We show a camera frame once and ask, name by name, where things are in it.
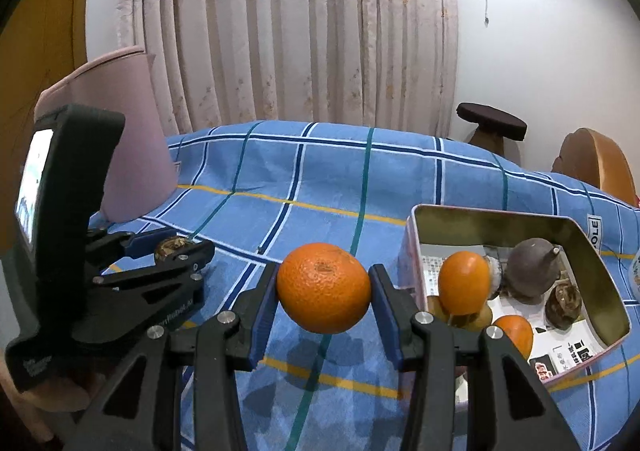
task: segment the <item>beige curtain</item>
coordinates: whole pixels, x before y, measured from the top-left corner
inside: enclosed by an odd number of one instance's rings
[[[256,119],[446,136],[456,0],[120,0],[166,135]]]

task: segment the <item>green stripe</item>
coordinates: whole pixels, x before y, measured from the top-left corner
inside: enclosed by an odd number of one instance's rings
[[[502,164],[500,164],[498,157],[496,157],[495,154],[492,155],[494,156],[495,163],[498,165],[498,167],[500,167],[500,171],[502,171],[502,210],[507,211],[507,200],[509,197],[509,179],[507,178],[507,173],[502,167]]]
[[[584,189],[584,192],[587,193],[587,198],[589,199],[589,205],[591,206],[591,214],[592,215],[596,214],[596,209],[594,209],[593,207],[593,202],[591,201],[591,195],[587,191],[587,186],[584,185],[584,182],[582,180],[578,180],[578,182],[580,182],[580,184],[582,185],[582,189]]]
[[[211,219],[218,213],[218,211],[222,209],[222,206],[226,204],[226,201],[228,201],[236,193],[236,186],[238,185],[238,177],[240,176],[240,168],[242,168],[242,161],[244,160],[244,152],[246,151],[246,143],[249,141],[249,136],[251,135],[252,131],[254,131],[255,128],[258,126],[258,124],[262,122],[263,121],[259,121],[258,123],[255,123],[254,126],[252,126],[244,136],[244,141],[242,141],[242,150],[240,151],[240,160],[238,161],[238,168],[236,168],[236,176],[234,177],[234,184],[233,186],[231,186],[231,193],[229,193],[227,196],[225,196],[222,199],[222,202],[220,202],[220,204],[218,204],[216,208],[213,209],[213,211],[207,217],[207,219],[200,225],[200,227],[198,227],[189,236],[189,238],[193,239],[193,237],[195,237],[199,232],[201,232],[207,226],[207,224],[211,221]]]
[[[362,234],[362,226],[364,224],[364,214],[367,208],[367,188],[369,187],[369,164],[371,161],[371,144],[373,141],[373,128],[369,128],[369,135],[367,135],[367,147],[364,152],[364,165],[362,167],[362,192],[360,194],[360,212],[358,213],[358,221],[356,222],[356,228],[353,232],[353,240],[351,241],[350,253],[352,256],[356,255],[358,251],[358,244],[360,243],[360,235]],[[305,425],[306,416],[309,413],[311,407],[311,400],[314,393],[318,388],[318,381],[320,379],[320,372],[322,371],[322,365],[326,357],[326,352],[331,342],[330,335],[322,336],[320,346],[318,348],[318,354],[316,354],[316,360],[311,368],[311,373],[305,384],[305,393],[302,394],[300,405],[296,413],[296,418],[293,420],[291,426],[291,433],[289,433],[289,440],[285,446],[285,451],[295,451],[298,447],[300,435],[302,434],[302,428]]]

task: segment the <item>orange fruit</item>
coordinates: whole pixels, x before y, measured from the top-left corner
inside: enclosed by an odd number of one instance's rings
[[[502,316],[494,322],[511,339],[513,345],[525,359],[529,359],[533,348],[533,328],[529,321],[515,314]]]
[[[308,243],[291,251],[278,269],[276,290],[289,317],[318,334],[348,330],[371,301],[367,271],[330,243]]]
[[[459,251],[444,260],[438,275],[442,306],[454,316],[480,312],[489,297],[491,276],[484,257]]]

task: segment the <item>screw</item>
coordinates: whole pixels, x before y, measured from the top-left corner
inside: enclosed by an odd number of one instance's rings
[[[433,316],[428,312],[416,312],[414,318],[421,325],[428,325],[429,323],[433,323]]]
[[[160,325],[153,325],[149,330],[146,331],[146,336],[149,339],[159,339],[164,335],[164,328]]]
[[[220,321],[223,325],[233,323],[235,320],[236,314],[234,314],[230,310],[223,310],[218,314],[218,321]]]
[[[486,328],[486,334],[491,339],[500,339],[504,335],[504,332],[499,326],[491,325]]]

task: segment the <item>dark brown stool seat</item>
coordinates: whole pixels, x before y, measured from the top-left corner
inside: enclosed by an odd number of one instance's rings
[[[460,103],[456,110],[458,117],[478,123],[469,144],[479,146],[504,156],[504,138],[522,141],[527,133],[527,123],[497,108],[477,103]]]

